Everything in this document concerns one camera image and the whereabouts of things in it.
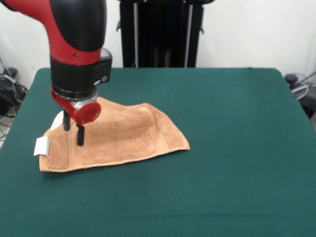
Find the green table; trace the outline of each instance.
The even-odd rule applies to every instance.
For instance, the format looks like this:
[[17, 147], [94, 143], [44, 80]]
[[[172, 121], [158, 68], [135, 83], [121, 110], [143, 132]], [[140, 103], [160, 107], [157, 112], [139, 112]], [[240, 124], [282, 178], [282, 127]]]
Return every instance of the green table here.
[[192, 150], [41, 173], [42, 69], [0, 151], [0, 237], [313, 237], [316, 134], [274, 69], [113, 69], [99, 95], [167, 113]]

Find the white tag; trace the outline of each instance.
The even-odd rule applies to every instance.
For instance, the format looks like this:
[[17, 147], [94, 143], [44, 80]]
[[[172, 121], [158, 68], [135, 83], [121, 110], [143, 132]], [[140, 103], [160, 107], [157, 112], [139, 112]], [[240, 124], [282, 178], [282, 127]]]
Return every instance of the white tag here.
[[49, 138], [48, 137], [40, 137], [36, 139], [36, 144], [34, 148], [34, 156], [37, 155], [48, 155], [49, 151]]
[[64, 112], [61, 111], [56, 118], [54, 119], [53, 124], [50, 127], [50, 130], [54, 130], [55, 128], [59, 127], [60, 125], [63, 124], [63, 119], [64, 119]]

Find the black cable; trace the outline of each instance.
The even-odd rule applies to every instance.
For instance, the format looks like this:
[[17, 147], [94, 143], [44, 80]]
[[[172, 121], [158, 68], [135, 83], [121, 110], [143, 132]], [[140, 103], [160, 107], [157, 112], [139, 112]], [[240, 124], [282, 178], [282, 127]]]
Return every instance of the black cable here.
[[0, 137], [0, 140], [1, 140], [2, 138], [6, 137], [7, 135], [8, 135], [8, 134], [2, 135], [2, 136]]
[[0, 122], [0, 125], [2, 125], [2, 126], [4, 126], [4, 127], [11, 127], [10, 125], [4, 124], [4, 123], [2, 123], [2, 122]]
[[313, 76], [316, 75], [316, 72], [313, 72], [312, 74], [310, 74], [308, 77], [305, 77], [303, 80], [300, 81], [300, 83], [305, 82], [306, 80], [312, 78]]

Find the black device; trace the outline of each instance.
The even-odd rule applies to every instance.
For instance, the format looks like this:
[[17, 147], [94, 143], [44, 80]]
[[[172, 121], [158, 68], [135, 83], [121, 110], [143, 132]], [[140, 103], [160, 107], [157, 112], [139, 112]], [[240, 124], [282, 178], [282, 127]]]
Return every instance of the black device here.
[[120, 0], [124, 67], [195, 67], [203, 4], [214, 0]]

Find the towel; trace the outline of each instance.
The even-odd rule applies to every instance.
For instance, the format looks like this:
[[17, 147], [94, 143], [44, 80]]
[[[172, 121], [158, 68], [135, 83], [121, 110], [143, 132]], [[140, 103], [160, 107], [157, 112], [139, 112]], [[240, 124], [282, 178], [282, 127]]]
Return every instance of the towel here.
[[66, 132], [58, 126], [45, 133], [50, 140], [47, 156], [40, 155], [40, 171], [68, 172], [96, 166], [140, 161], [190, 145], [170, 118], [150, 104], [123, 106], [101, 97], [101, 114], [85, 124], [84, 145], [76, 145], [78, 128], [71, 121]]

